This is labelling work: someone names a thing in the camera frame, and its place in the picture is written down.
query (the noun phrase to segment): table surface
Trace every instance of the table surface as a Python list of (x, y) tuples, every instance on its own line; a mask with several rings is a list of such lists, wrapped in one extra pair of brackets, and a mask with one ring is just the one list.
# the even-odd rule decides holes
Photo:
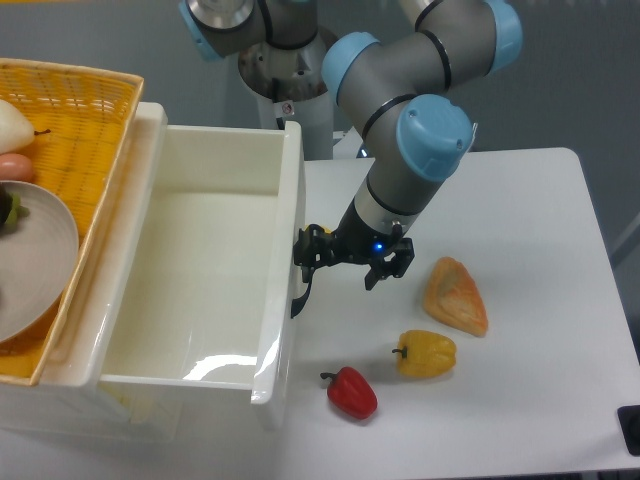
[[(337, 224), (371, 160), (306, 163), (307, 219)], [(176, 439), (138, 444), (0, 431), (0, 478), (427, 478), (640, 466), (616, 409), (640, 402), (640, 369), (577, 157), (565, 149), (474, 153), (414, 224), (402, 279), (364, 289), (364, 267), (314, 278), (296, 321), (285, 423), (244, 407), (186, 408)], [(420, 309), (434, 262), (465, 263), (490, 328), (471, 337)], [(458, 346), (453, 373), (407, 380), (391, 354), (409, 329)], [(337, 412), (322, 371), (358, 368), (379, 409)]]

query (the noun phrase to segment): open drawer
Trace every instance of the open drawer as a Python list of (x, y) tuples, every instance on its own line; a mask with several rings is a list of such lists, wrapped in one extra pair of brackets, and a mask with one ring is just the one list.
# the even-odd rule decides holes
[(42, 398), (47, 418), (13, 421), (10, 401), (0, 426), (166, 436), (182, 406), (231, 397), (277, 428), (300, 289), (300, 127), (166, 126), (144, 103), (136, 119), (100, 251), (41, 385), (2, 386), (23, 412)]

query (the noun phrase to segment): yellow basket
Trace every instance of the yellow basket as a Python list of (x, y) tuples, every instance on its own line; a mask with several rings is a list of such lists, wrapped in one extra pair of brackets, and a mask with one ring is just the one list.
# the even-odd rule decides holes
[(33, 161), (33, 183), (62, 199), (80, 235), (78, 261), (59, 301), (26, 331), (0, 343), (0, 382), (35, 385), (42, 375), (114, 195), (143, 83), (141, 77), (107, 70), (0, 58), (0, 99), (18, 108), (37, 131), (51, 131), (20, 151)]

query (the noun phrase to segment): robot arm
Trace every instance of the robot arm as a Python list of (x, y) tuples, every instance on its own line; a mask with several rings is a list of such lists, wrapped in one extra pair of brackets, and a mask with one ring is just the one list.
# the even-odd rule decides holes
[(300, 231), (294, 262), (309, 286), (292, 316), (323, 266), (368, 264), (367, 290), (404, 275), (414, 257), (405, 234), (474, 137), (466, 114), (434, 94), (502, 68), (520, 53), (520, 22), (503, 0), (404, 3), (405, 11), (411, 3), (423, 6), (412, 35), (382, 46), (367, 33), (352, 33), (324, 60), (329, 92), (376, 160), (334, 232), (317, 225)]
[[(406, 233), (474, 138), (466, 114), (437, 94), (498, 70), (520, 54), (520, 21), (504, 0), (400, 1), (415, 18), (415, 31), (386, 46), (361, 32), (337, 42), (323, 38), (314, 0), (182, 0), (180, 5), (201, 53), (216, 58), (241, 52), (243, 80), (274, 104), (304, 102), (328, 91), (375, 157), (333, 232), (314, 224), (299, 232), (294, 263), (308, 286), (293, 301), (292, 316), (304, 307), (321, 267), (369, 265), (367, 290), (404, 275), (414, 258)], [(316, 137), (318, 129), (303, 125), (305, 144)]]

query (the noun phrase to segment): bread slice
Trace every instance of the bread slice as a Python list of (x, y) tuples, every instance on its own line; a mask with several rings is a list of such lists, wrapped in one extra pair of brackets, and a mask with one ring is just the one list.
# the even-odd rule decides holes
[(484, 337), (489, 328), (482, 297), (465, 266), (451, 257), (436, 262), (422, 307), (445, 325)]

